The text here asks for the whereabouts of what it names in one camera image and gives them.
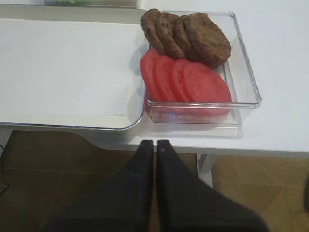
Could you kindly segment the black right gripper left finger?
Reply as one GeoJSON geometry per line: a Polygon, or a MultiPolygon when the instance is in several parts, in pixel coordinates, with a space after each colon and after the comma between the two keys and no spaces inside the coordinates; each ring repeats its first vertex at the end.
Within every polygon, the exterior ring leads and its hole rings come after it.
{"type": "Polygon", "coordinates": [[[48,232],[146,232],[153,193],[154,145],[141,141],[132,158],[105,184],[55,213],[48,232]]]}

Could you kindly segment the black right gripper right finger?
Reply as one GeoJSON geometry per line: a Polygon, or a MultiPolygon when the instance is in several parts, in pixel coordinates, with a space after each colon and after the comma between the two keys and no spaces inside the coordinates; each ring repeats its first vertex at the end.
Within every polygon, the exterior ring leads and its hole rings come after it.
{"type": "Polygon", "coordinates": [[[162,232],[267,232],[252,210],[205,184],[168,140],[157,142],[156,196],[162,232]]]}

